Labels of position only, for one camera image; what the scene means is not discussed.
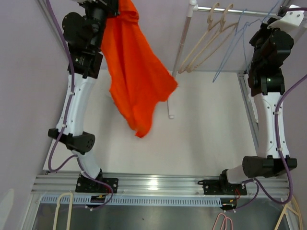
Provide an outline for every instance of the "clothes hanger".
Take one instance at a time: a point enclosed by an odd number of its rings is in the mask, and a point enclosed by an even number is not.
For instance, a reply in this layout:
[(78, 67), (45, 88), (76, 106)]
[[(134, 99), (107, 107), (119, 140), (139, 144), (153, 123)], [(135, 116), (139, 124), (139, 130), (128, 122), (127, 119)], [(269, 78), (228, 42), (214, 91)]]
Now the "clothes hanger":
[[(188, 56), (186, 57), (186, 59), (183, 61), (183, 63), (181, 64), (181, 67), (179, 68), (179, 73), (182, 73), (184, 72), (185, 70), (187, 72), (192, 72), (194, 71), (198, 66), (200, 66), (203, 62), (205, 62), (213, 53), (215, 53), (218, 48), (220, 48), (224, 43), (225, 41), (230, 37), (230, 35), (235, 31), (235, 29), (237, 28), (238, 26), (238, 23), (232, 23), (228, 26), (225, 27), (225, 23), (226, 23), (226, 20), (225, 20), (225, 17), (226, 17), (226, 14), (228, 12), (229, 9), (233, 8), (233, 4), (229, 4), (224, 12), (223, 12), (223, 15), (221, 17), (221, 19), (219, 21), (217, 21), (213, 26), (212, 26), (212, 23), (213, 23), (213, 20), (212, 20), (212, 14), (214, 12), (214, 9), (219, 6), (220, 4), (219, 3), (216, 3), (214, 4), (214, 6), (211, 8), (210, 10), (210, 14), (208, 16), (208, 19), (207, 19), (207, 23), (208, 23), (208, 29), (207, 31), (205, 32), (205, 34), (201, 37), (201, 39), (198, 41), (198, 43), (195, 45), (195, 47), (192, 49), (192, 51), (188, 54)], [(193, 60), (184, 68), (184, 65), (185, 63), (187, 62), (187, 60), (190, 58), (190, 56), (192, 55), (192, 53), (195, 51), (195, 49), (199, 46), (199, 44), (205, 39), (205, 37), (207, 36), (208, 32), (211, 31), (215, 26), (217, 25), (220, 25), (220, 28), (219, 30), (216, 30), (215, 33), (213, 34), (213, 36), (211, 37), (211, 39), (208, 41), (208, 43), (201, 49), (201, 51), (193, 58)], [(194, 62), (203, 54), (203, 52), (206, 50), (206, 48), (208, 48), (208, 46), (219, 36), (221, 35), (223, 32), (225, 32), (226, 30), (228, 30), (229, 28), (232, 27), (232, 30), (230, 31), (230, 33), (225, 37), (225, 39), (211, 52), (209, 53), (208, 56), (206, 56), (200, 63), (198, 63), (197, 65), (193, 66)]]
[(59, 207), (60, 207), (60, 202), (62, 197), (64, 196), (70, 196), (69, 200), (69, 209), (68, 209), (68, 216), (67, 216), (67, 223), (66, 223), (66, 230), (70, 230), (71, 228), (71, 212), (72, 212), (72, 203), (73, 203), (73, 193), (62, 193), (57, 200), (57, 207), (56, 207), (56, 212), (54, 214), (54, 220), (53, 220), (53, 230), (57, 229), (57, 223), (58, 223), (58, 215), (59, 215)]
[(230, 230), (233, 230), (234, 226), (233, 226), (233, 223), (232, 223), (232, 219), (227, 217), (224, 213), (220, 213), (220, 214), (217, 215), (212, 230), (215, 230), (217, 221), (218, 221), (220, 216), (224, 217), (220, 230), (227, 230), (227, 220), (230, 221)]
[(278, 230), (284, 215), (289, 215), (289, 211), (291, 211), (293, 214), (295, 214), (298, 217), (298, 220), (299, 220), (299, 226), (298, 226), (299, 230), (303, 230), (302, 214), (301, 214), (301, 211), (299, 209), (298, 203), (297, 203), (297, 201), (296, 201), (296, 199), (294, 197), (291, 199), (291, 202), (289, 202), (289, 203), (284, 205), (282, 213), (279, 216), (279, 219), (277, 221), (277, 224), (276, 224), (274, 230)]
[(187, 55), (186, 59), (182, 62), (180, 68), (179, 68), (179, 71), (178, 73), (182, 73), (186, 70), (186, 68), (184, 68), (184, 65), (186, 64), (187, 60), (190, 58), (190, 56), (193, 54), (193, 52), (196, 50), (196, 48), (200, 45), (200, 43), (206, 38), (207, 34), (214, 28), (216, 27), (218, 24), (220, 24), (220, 20), (215, 22), (213, 25), (213, 19), (212, 19), (212, 15), (213, 15), (213, 12), (214, 12), (214, 9), (216, 7), (219, 7), (220, 6), (220, 3), (215, 3), (210, 12), (209, 12), (209, 15), (208, 15), (208, 18), (207, 18), (207, 23), (208, 23), (208, 27), (207, 27), (207, 31), (203, 34), (203, 36), (200, 38), (200, 40), (198, 41), (198, 43), (193, 47), (193, 49), (191, 50), (191, 52)]
[[(225, 20), (225, 17), (226, 17), (226, 14), (227, 12), (229, 11), (229, 9), (233, 8), (233, 4), (229, 4), (224, 12), (223, 12), (223, 15), (221, 17), (221, 20), (220, 20), (220, 24), (221, 24), (221, 27), (220, 27), (220, 31), (218, 34), (216, 34), (208, 43), (208, 45), (206, 47), (204, 47), (198, 54), (197, 56), (191, 61), (191, 63), (188, 65), (188, 69), (187, 69), (187, 72), (192, 72), (194, 71), (195, 69), (197, 69), (202, 63), (204, 63), (212, 54), (214, 54), (224, 43), (225, 41), (231, 36), (231, 34), (235, 31), (235, 29), (237, 28), (238, 26), (238, 23), (232, 23), (226, 27), (225, 26), (225, 23), (226, 23), (226, 20)], [(197, 58), (199, 58), (203, 52), (205, 51), (205, 49), (218, 37), (220, 36), (223, 32), (225, 32), (226, 30), (228, 30), (229, 28), (232, 28), (232, 30), (230, 31), (230, 33), (224, 38), (224, 40), (213, 50), (211, 51), (211, 53), (206, 56), (200, 63), (198, 63), (197, 65), (193, 66), (193, 63), (196, 61)]]

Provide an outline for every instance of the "white floor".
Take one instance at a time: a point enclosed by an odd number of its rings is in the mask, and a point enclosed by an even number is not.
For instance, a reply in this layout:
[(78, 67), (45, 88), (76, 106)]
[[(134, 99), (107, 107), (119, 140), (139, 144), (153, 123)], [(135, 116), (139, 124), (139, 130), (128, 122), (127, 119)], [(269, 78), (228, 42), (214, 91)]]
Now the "white floor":
[[(104, 172), (169, 175), (218, 175), (256, 155), (235, 73), (194, 72), (177, 76), (176, 117), (159, 103), (150, 133), (137, 138), (108, 96), (109, 74), (102, 70), (91, 94), (84, 130), (95, 134), (94, 151)], [(71, 155), (58, 144), (52, 165)], [(79, 171), (76, 160), (63, 170)]]

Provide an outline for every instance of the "orange shirt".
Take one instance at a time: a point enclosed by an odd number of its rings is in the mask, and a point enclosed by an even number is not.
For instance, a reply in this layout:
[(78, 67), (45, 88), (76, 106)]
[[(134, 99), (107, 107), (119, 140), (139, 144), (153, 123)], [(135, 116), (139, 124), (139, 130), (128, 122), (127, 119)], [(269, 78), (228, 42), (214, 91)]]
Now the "orange shirt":
[(112, 78), (113, 100), (142, 138), (151, 128), (156, 104), (168, 99), (177, 82), (150, 49), (131, 0), (119, 0), (119, 12), (106, 22), (101, 50)]

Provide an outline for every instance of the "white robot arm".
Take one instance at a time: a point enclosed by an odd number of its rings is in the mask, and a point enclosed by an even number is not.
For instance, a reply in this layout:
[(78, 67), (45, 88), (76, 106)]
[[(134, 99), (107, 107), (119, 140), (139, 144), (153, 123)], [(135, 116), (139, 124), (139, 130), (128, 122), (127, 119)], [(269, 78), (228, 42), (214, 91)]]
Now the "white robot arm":
[(288, 168), (297, 166), (296, 159), (290, 158), (283, 128), (283, 104), (278, 112), (278, 127), (281, 146), (278, 148), (275, 134), (275, 109), (285, 92), (280, 66), (290, 55), (294, 45), (288, 32), (297, 28), (304, 18), (303, 11), (287, 12), (280, 20), (270, 18), (249, 42), (254, 56), (249, 72), (248, 85), (258, 113), (259, 146), (257, 157), (245, 157), (242, 165), (227, 170), (231, 184), (241, 183), (257, 176), (271, 177), (284, 173), (284, 166), (278, 150), (282, 150)]
[(78, 162), (86, 172), (84, 178), (101, 181), (102, 171), (96, 164), (92, 149), (95, 136), (84, 132), (83, 121), (103, 58), (100, 46), (106, 21), (119, 15), (118, 0), (75, 1), (85, 8), (86, 16), (71, 12), (62, 22), (74, 71), (68, 67), (69, 83), (62, 114), (56, 128), (48, 131), (48, 136), (59, 139), (73, 155), (78, 156)]

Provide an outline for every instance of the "white wall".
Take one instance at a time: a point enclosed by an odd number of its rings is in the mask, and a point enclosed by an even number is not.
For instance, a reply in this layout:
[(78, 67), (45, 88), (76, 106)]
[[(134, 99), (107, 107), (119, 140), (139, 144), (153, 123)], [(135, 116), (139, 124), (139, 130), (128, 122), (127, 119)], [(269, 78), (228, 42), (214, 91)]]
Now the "white wall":
[[(291, 55), (282, 67), (286, 89), (307, 74), (307, 34), (294, 46)], [(297, 158), (297, 168), (293, 170), (294, 195), (299, 202), (302, 216), (307, 224), (307, 80), (297, 87), (284, 102), (284, 128), (287, 145), (292, 157)]]
[(0, 199), (15, 190), (15, 230), (42, 169), (66, 91), (67, 61), (35, 0), (0, 7)]

